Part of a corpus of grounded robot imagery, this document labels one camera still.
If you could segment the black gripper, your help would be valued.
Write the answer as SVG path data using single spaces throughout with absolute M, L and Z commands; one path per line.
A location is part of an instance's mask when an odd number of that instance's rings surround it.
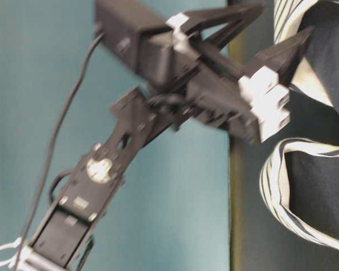
M 167 49 L 197 53 L 169 89 L 154 90 L 146 104 L 166 127 L 190 118 L 230 135 L 263 143 L 290 122 L 289 85 L 308 47 L 313 27 L 261 52 L 244 69 L 220 51 L 264 11 L 262 3 L 180 12 L 167 19 Z

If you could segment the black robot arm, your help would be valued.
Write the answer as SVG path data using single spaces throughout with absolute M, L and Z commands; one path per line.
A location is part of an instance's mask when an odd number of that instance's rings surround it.
M 139 1 L 96 1 L 93 47 L 103 44 L 150 94 L 135 88 L 111 108 L 117 123 L 66 173 L 68 181 L 29 242 L 20 238 L 9 262 L 13 270 L 68 270 L 83 264 L 92 233 L 138 154 L 167 128 L 189 118 L 262 143 L 289 122 L 288 86 L 313 28 L 256 54 L 247 64 L 221 50 L 263 12 L 238 4 L 193 10 L 168 20 Z

